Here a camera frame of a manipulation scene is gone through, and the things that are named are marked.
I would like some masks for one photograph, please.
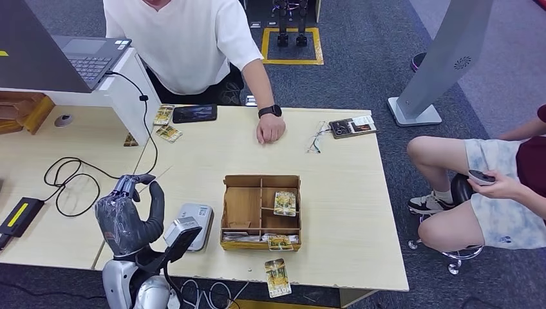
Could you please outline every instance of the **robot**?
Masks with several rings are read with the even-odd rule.
[[[280,47],[288,46],[287,19],[292,18],[292,11],[298,10],[299,21],[297,24],[296,46],[307,46],[307,37],[305,36],[305,24],[307,18],[308,0],[298,0],[297,3],[289,3],[289,0],[274,0],[274,8],[279,10],[279,36],[277,45]]]
[[[181,308],[182,294],[170,279],[167,264],[184,255],[202,228],[191,217],[175,220],[165,235],[165,252],[150,248],[164,229],[165,198],[154,179],[150,174],[124,175],[112,192],[95,204],[95,217],[114,255],[102,270],[102,284],[112,309]],[[137,183],[149,185],[152,197],[146,221],[140,220],[133,203],[140,202]]]

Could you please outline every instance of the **laptop keyboard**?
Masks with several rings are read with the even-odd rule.
[[[100,72],[112,60],[112,58],[105,57],[67,56],[67,58],[85,81],[93,81],[101,78],[102,76],[99,76]]]

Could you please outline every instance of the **white sock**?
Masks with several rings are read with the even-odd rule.
[[[440,199],[440,200],[442,200],[442,201],[444,201],[444,202],[446,202],[448,204],[453,204],[453,197],[451,196],[451,190],[448,190],[446,192],[440,192],[440,191],[434,190],[434,195],[438,199]]]

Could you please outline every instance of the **laptop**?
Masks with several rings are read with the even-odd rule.
[[[130,44],[51,36],[24,0],[0,1],[0,88],[91,93]]]

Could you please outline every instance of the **red shirt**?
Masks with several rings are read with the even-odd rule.
[[[537,114],[546,123],[546,105],[539,108]],[[522,143],[516,163],[522,184],[546,198],[546,137],[535,136]]]

